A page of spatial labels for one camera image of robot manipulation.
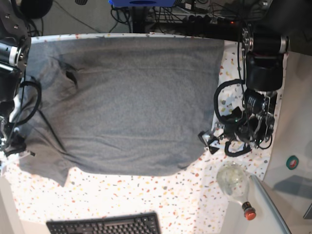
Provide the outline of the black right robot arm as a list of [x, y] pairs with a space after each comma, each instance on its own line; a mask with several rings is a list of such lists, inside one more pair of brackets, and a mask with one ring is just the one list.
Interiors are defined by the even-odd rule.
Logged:
[[[28, 20], [14, 0], [0, 2], [0, 172], [14, 160], [34, 153], [26, 149], [25, 139], [18, 127], [26, 124], [36, 113], [41, 102], [41, 87], [26, 80], [26, 66], [31, 46], [31, 30]], [[25, 119], [20, 119], [23, 105], [19, 105], [17, 117], [10, 120], [15, 109], [14, 99], [24, 92], [19, 89], [34, 87], [37, 100]]]

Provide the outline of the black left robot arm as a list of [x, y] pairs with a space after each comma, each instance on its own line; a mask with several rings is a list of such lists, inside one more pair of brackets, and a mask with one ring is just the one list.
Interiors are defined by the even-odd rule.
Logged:
[[[238, 157], [262, 143], [271, 144], [274, 132], [274, 111], [277, 91], [283, 84], [283, 59], [290, 47], [289, 35], [311, 22], [312, 3], [309, 0], [257, 0], [242, 2], [236, 13], [238, 23], [237, 79], [218, 86], [214, 94], [216, 129], [200, 132], [205, 148], [214, 154], [214, 143], [225, 140], [227, 156]], [[229, 86], [242, 89], [242, 105], [228, 115], [221, 115], [218, 98]]]

